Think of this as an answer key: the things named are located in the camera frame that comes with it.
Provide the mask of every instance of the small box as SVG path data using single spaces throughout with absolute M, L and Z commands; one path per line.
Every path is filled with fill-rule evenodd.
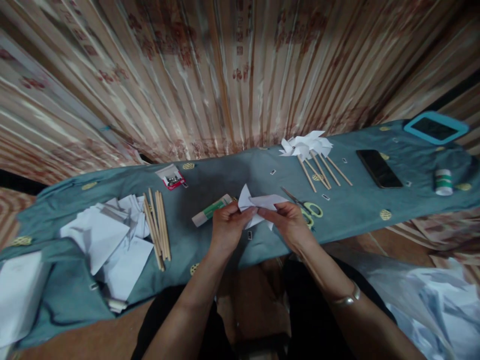
M 155 171 L 155 174 L 163 181 L 168 190 L 173 190 L 185 182 L 185 178 L 175 165 L 169 165 L 161 170 Z

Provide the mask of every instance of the teal cloth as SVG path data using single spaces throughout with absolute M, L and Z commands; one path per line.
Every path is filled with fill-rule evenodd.
M 390 130 L 381 131 L 380 126 L 375 126 L 328 138 L 333 143 L 329 157 L 353 186 L 332 169 L 341 186 L 337 186 L 328 174 L 332 189 L 327 190 L 321 182 L 314 181 L 317 193 L 312 191 L 295 157 L 279 157 L 280 146 L 253 148 L 222 158 L 178 161 L 175 164 L 184 175 L 188 188 L 180 186 L 173 191 L 169 191 L 155 175 L 169 164 L 98 171 L 48 187 L 34 205 L 18 215 L 21 222 L 19 235 L 32 236 L 32 245 L 0 253 L 2 260 L 42 248 L 44 258 L 55 263 L 42 297 L 39 317 L 20 346 L 36 346 L 63 331 L 116 316 L 103 301 L 100 289 L 91 290 L 94 280 L 76 244 L 67 238 L 59 239 L 59 229 L 77 213 L 111 198 L 121 199 L 129 194 L 141 196 L 151 188 L 162 192 L 165 206 L 172 261 L 166 261 L 166 271 L 160 272 L 154 254 L 150 255 L 128 298 L 129 309 L 166 287 L 188 282 L 190 268 L 206 254 L 212 234 L 211 221 L 197 228 L 192 217 L 225 194 L 238 198 L 244 184 L 248 184 L 254 197 L 278 194 L 287 198 L 280 189 L 283 186 L 299 200 L 319 205 L 323 217 L 313 218 L 313 234 L 322 244 L 420 216 L 480 206 L 480 171 L 476 158 L 454 143 L 436 151 L 436 145 L 403 131 L 402 120 L 383 126 Z M 404 184 L 411 182 L 411 186 L 378 188 L 356 154 L 356 150 L 365 149 L 376 149 L 388 155 L 387 162 L 398 178 Z M 183 170 L 182 165 L 187 162 L 195 163 L 195 167 Z M 471 184 L 471 190 L 454 189 L 452 196 L 436 195 L 435 169 L 449 169 L 454 184 Z M 98 184 L 82 190 L 82 186 L 92 182 Z M 322 194 L 328 195 L 330 201 Z M 391 212 L 387 221 L 380 217 L 384 209 Z M 252 231 L 253 239 L 249 241 L 247 231 L 243 232 L 229 264 L 230 269 L 248 267 L 289 252 L 275 227 L 270 231 L 262 222 L 249 231 Z

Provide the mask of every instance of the wooden stick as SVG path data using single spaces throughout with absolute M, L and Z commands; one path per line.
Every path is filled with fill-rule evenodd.
M 337 178 L 335 177 L 334 173 L 332 172 L 332 170 L 330 170 L 330 167 L 328 166 L 327 162 L 324 160 L 324 157 L 322 156 L 322 154 L 318 154 L 318 157 L 320 158 L 321 162 L 323 163 L 323 165 L 325 165 L 326 169 L 328 170 L 328 172 L 330 173 L 331 177 L 333 178 L 333 180 L 335 180 L 336 184 L 338 186 L 342 186 L 340 185 L 339 181 L 337 180 Z
M 158 209 L 158 223 L 161 231 L 161 241 L 163 248 L 165 249 L 165 257 L 171 261 L 170 256 L 170 247 L 168 244 L 168 231 L 167 231 L 167 221 L 165 220 L 165 209 L 163 208 L 163 201 L 160 201 L 162 194 L 160 191 L 155 192 L 156 207 Z
M 165 271 L 165 267 L 162 261 L 162 251 L 160 250 L 160 247 L 158 246 L 157 242 L 155 241 L 156 236 L 154 235 L 154 232 L 152 231 L 152 213 L 150 212 L 149 208 L 149 202 L 147 200 L 147 195 L 143 193 L 144 199 L 143 199 L 143 211 L 145 212 L 145 218 L 146 218 L 146 223 L 148 224 L 148 228 L 150 229 L 150 235 L 151 235 L 151 240 L 153 242 L 153 250 L 155 251 L 155 258 L 156 262 L 158 263 L 158 268 L 162 271 Z
M 160 202 L 159 202 L 159 192 L 158 190 L 155 191 L 155 203 L 156 203 L 156 216 L 157 216 L 157 222 L 158 222 L 158 232 L 160 235 L 160 246 L 163 249 L 161 255 L 163 257 L 163 260 L 167 259 L 167 246 L 165 245 L 165 235 L 163 232 L 163 224 L 162 224 L 162 219 L 160 217 Z
M 310 169 L 313 171 L 313 173 L 318 177 L 318 179 L 321 181 L 321 183 L 326 187 L 326 189 L 328 190 L 329 187 L 327 186 L 327 184 L 325 183 L 322 175 L 320 175 L 315 169 L 314 167 L 309 163 L 309 161 L 307 159 L 305 159 L 305 162 L 306 164 L 310 167 Z
M 349 183 L 350 186 L 353 186 L 353 184 L 350 182 L 350 180 L 345 176 L 345 174 L 342 172 L 342 170 L 340 170 L 340 169 L 338 168 L 338 166 L 335 165 L 335 163 L 332 161 L 332 159 L 329 158 L 328 156 L 326 157 L 326 159 L 327 159 L 329 162 L 331 162 L 331 164 L 333 165 L 333 167 L 340 173 L 340 175 L 343 176 L 343 178 L 345 179 L 345 181 L 346 181 L 347 183 Z
M 305 176 L 308 179 L 308 182 L 310 183 L 311 188 L 313 189 L 313 192 L 316 193 L 317 189 L 315 189 L 314 183 L 312 182 L 312 179 L 310 178 L 310 175 L 307 172 L 307 169 L 305 168 L 304 163 L 302 162 L 302 160 L 300 160 L 300 155 L 297 155 L 296 158 L 298 159 L 298 162 L 300 163 L 301 168 L 303 169 L 303 172 L 305 173 Z
M 161 257 L 163 260 L 165 260 L 166 259 L 165 248 L 162 246 L 162 235 L 160 234 L 160 228 L 157 222 L 157 215 L 155 214 L 155 203 L 154 203 L 154 198 L 152 196 L 151 188 L 148 188 L 148 196 L 150 197 L 151 217 L 153 219 L 153 225 L 155 225 L 156 240 L 158 241 L 158 245 L 160 246 L 160 249 L 161 249 Z
M 158 202 L 160 204 L 160 216 L 161 223 L 163 224 L 163 234 L 164 234 L 164 243 L 166 248 L 166 256 L 169 261 L 172 261 L 172 254 L 170 253 L 170 240 L 169 240 L 169 231 L 167 229 L 167 219 L 165 218 L 165 207 L 164 207 L 164 198 L 162 193 L 158 192 Z
M 328 185 L 328 189 L 330 190 L 332 188 L 332 185 L 330 185 L 330 182 L 329 180 L 327 179 L 327 177 L 325 176 L 325 173 L 324 173 L 324 170 L 322 169 L 322 167 L 320 166 L 320 163 L 317 161 L 317 158 L 315 157 L 315 153 L 313 151 L 310 151 L 310 155 L 311 157 L 313 158 L 313 161 L 315 162 L 316 166 L 318 167 L 318 170 L 320 170 L 321 174 L 323 175 L 323 178 L 325 179 L 325 182 L 326 184 Z

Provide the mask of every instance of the green scissors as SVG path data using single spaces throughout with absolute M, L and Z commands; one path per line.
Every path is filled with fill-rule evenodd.
M 293 200 L 293 202 L 300 205 L 301 213 L 305 217 L 305 222 L 308 228 L 311 230 L 312 226 L 314 225 L 313 217 L 321 218 L 324 215 L 324 212 L 322 211 L 322 209 L 317 204 L 314 204 L 313 202 L 305 202 L 305 201 L 298 200 L 295 196 L 289 193 L 287 189 L 284 188 L 283 186 L 281 186 L 281 189 L 285 192 L 285 194 L 287 194 Z

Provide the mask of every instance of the black phone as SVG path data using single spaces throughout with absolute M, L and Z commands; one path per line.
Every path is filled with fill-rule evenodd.
M 377 150 L 357 150 L 356 153 L 380 188 L 394 189 L 404 186 Z

